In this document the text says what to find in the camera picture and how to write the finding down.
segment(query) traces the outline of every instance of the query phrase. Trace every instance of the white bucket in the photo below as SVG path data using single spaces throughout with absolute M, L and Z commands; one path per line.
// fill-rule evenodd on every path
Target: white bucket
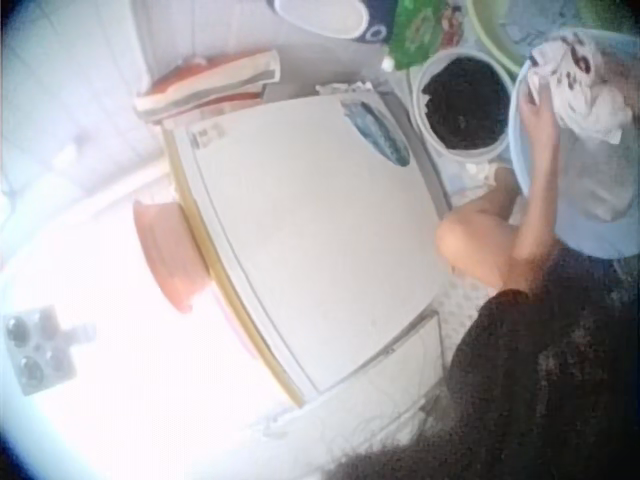
M 427 103 L 427 99 L 429 97 L 422 93 L 424 85 L 426 85 L 434 75 L 440 72 L 454 59 L 461 57 L 475 58 L 491 65 L 491 67 L 496 71 L 498 76 L 504 82 L 504 85 L 507 88 L 509 94 L 511 94 L 511 92 L 513 91 L 513 81 L 511 80 L 509 75 L 507 75 L 504 69 L 497 62 L 492 60 L 491 57 L 475 50 L 469 50 L 466 48 L 451 48 L 442 52 L 438 52 L 433 57 L 431 57 L 429 61 L 427 61 L 427 63 L 424 65 L 424 68 L 422 69 L 422 72 L 420 72 L 420 76 L 418 77 L 418 81 L 414 84 L 413 108 L 416 114 L 418 125 L 420 126 L 420 130 L 422 131 L 422 135 L 427 140 L 427 142 L 436 150 L 463 163 L 484 163 L 497 157 L 507 147 L 507 143 L 509 140 L 506 130 L 500 136 L 496 143 L 488 147 L 478 150 L 451 150 L 448 149 L 440 141 L 435 133 L 433 133 L 433 130 L 431 129 L 431 126 L 427 121 L 427 117 L 425 116 L 426 109 L 424 105 Z

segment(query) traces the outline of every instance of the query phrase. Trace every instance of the leg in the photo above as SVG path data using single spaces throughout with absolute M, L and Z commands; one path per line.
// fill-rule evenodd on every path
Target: leg
M 454 268 L 500 288 L 516 236 L 507 222 L 520 190 L 511 169 L 499 168 L 495 176 L 496 187 L 447 215 L 436 242 Z

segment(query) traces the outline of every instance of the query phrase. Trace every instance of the folded towel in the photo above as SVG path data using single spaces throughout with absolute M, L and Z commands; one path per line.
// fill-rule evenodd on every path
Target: folded towel
M 620 143 L 632 112 L 622 94 L 607 83 L 602 56 L 586 36 L 564 31 L 531 52 L 529 88 L 538 101 L 541 83 L 549 82 L 560 126 L 584 140 Z
M 279 80 L 280 57 L 275 50 L 190 62 L 136 97 L 134 108 L 143 121 L 160 123 L 198 108 L 259 100 L 264 85 Z

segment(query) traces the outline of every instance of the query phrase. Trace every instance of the green plastic bag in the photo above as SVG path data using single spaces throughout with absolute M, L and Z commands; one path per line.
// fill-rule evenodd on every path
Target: green plastic bag
M 460 8 L 446 0 L 400 0 L 389 43 L 395 69 L 421 64 L 438 50 L 457 45 L 456 36 L 462 35 L 460 16 Z M 445 30 L 443 23 L 451 29 Z

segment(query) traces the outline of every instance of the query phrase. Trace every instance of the hand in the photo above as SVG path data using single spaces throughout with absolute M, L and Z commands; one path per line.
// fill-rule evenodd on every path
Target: hand
M 535 105 L 528 85 L 524 84 L 523 87 L 519 98 L 520 118 L 529 135 L 532 153 L 534 157 L 542 155 L 545 158 L 556 158 L 560 129 L 553 111 L 549 84 L 540 85 L 538 105 Z

